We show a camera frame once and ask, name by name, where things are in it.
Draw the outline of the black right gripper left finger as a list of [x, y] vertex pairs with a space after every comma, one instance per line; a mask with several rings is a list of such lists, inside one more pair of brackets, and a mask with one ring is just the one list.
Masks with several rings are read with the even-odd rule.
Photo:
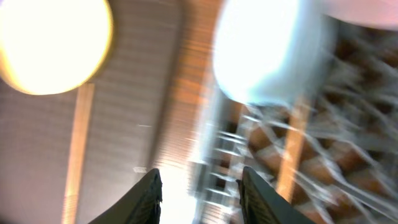
[[159, 224], [161, 202], [162, 181], [155, 168], [90, 224]]

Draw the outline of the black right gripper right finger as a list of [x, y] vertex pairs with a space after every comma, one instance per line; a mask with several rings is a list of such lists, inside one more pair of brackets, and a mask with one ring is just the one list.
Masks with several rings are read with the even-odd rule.
[[236, 181], [245, 224], [314, 224], [294, 209], [252, 167], [244, 167]]

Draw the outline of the light blue bowl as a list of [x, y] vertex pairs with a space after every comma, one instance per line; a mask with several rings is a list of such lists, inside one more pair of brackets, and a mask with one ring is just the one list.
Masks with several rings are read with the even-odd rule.
[[324, 12], [324, 1], [225, 1], [212, 55], [221, 91], [247, 105], [289, 105], [318, 91], [336, 41]]

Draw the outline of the pink white bowl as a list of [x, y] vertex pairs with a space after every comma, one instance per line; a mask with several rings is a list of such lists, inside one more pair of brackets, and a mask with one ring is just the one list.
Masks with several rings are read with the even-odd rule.
[[340, 21], [397, 31], [397, 0], [321, 0], [324, 13]]

